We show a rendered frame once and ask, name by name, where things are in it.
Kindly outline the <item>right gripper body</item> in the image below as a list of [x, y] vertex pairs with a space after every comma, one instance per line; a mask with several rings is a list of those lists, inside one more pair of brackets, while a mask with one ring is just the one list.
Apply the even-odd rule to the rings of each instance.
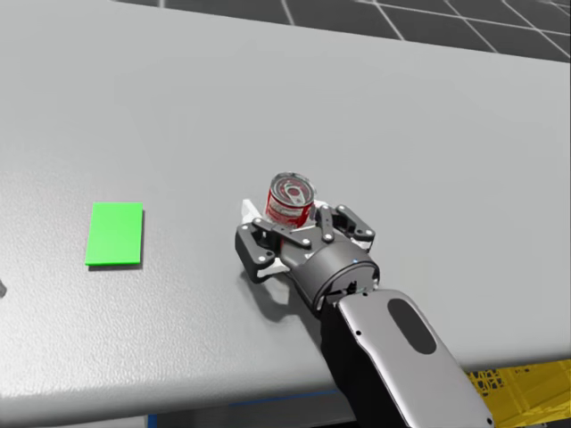
[[332, 243], [317, 238], [312, 243], [309, 250], [283, 243], [279, 255], [312, 315], [347, 294], [376, 288], [380, 268], [360, 246], [341, 236]]

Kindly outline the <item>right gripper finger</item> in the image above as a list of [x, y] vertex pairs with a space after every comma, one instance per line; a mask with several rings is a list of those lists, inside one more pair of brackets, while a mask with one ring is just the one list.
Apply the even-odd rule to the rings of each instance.
[[322, 202], [314, 210], [313, 219], [324, 243], [332, 243], [342, 235], [362, 250], [370, 250], [376, 238], [374, 229], [346, 204], [333, 207]]
[[281, 260], [285, 243], [304, 251], [312, 250], [309, 238], [297, 230], [264, 219], [253, 202], [242, 200], [242, 222], [236, 229], [235, 249], [244, 271], [254, 284], [261, 284], [270, 277], [289, 270]]

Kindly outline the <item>red and white can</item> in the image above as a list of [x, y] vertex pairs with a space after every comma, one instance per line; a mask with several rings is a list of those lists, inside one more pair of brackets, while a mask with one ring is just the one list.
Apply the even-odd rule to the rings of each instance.
[[292, 229], [308, 220], [316, 196], [311, 181], [298, 173], [281, 172], [270, 181], [264, 214], [274, 223]]

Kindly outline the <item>green pad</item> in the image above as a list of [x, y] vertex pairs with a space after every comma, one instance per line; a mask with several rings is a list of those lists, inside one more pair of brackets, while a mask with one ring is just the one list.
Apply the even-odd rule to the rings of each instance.
[[95, 202], [88, 230], [85, 265], [128, 266], [141, 262], [141, 202]]

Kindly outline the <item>yellow box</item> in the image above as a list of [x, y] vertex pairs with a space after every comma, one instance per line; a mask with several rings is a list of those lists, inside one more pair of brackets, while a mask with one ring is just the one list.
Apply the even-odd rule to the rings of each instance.
[[468, 373], [496, 428], [571, 428], [571, 359]]

